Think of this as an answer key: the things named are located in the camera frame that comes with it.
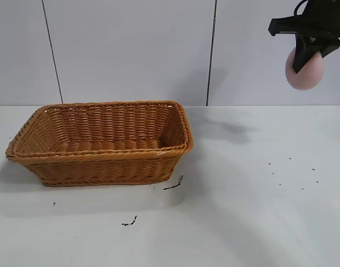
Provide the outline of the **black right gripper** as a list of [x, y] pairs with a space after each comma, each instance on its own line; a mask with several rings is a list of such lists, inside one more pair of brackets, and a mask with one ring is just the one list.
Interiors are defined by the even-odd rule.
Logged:
[[293, 69], [298, 73], [317, 53], [317, 40], [323, 39], [322, 58], [340, 48], [340, 0], [300, 1], [292, 16], [273, 18], [268, 31], [295, 36]]

